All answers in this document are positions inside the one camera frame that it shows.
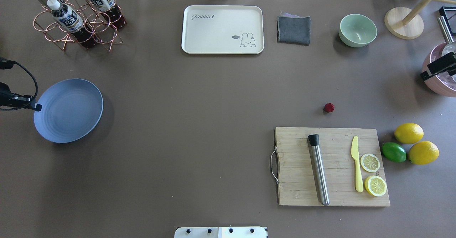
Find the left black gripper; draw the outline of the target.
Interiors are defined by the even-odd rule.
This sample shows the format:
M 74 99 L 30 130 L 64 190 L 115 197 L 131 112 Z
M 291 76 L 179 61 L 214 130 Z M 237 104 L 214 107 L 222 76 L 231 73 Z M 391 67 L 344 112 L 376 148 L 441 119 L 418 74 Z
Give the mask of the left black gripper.
M 13 62 L 5 58 L 0 58 L 0 69 L 11 69 L 14 66 Z M 11 104 L 11 100 L 14 98 L 14 105 Z M 38 104 L 35 98 L 31 95 L 13 95 L 9 87 L 0 83 L 0 103 L 1 106 L 7 106 L 10 108 L 17 109 L 31 109 L 33 111 L 41 111 L 42 105 Z

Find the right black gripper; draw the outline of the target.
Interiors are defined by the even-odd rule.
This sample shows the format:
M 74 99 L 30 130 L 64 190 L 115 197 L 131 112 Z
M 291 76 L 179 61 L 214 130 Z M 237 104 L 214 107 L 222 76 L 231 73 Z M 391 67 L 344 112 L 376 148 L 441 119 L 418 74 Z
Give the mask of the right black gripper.
M 438 58 L 427 65 L 428 71 L 423 71 L 420 77 L 426 81 L 437 74 L 448 72 L 450 76 L 456 74 L 456 56 L 454 52 L 449 52 L 446 55 Z

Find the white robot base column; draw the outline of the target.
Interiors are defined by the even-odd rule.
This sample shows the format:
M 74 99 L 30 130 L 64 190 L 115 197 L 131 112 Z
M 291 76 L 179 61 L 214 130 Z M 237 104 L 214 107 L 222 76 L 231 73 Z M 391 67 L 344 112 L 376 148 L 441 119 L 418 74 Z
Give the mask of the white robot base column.
M 181 227 L 174 238 L 267 238 L 267 227 L 228 226 L 228 227 Z

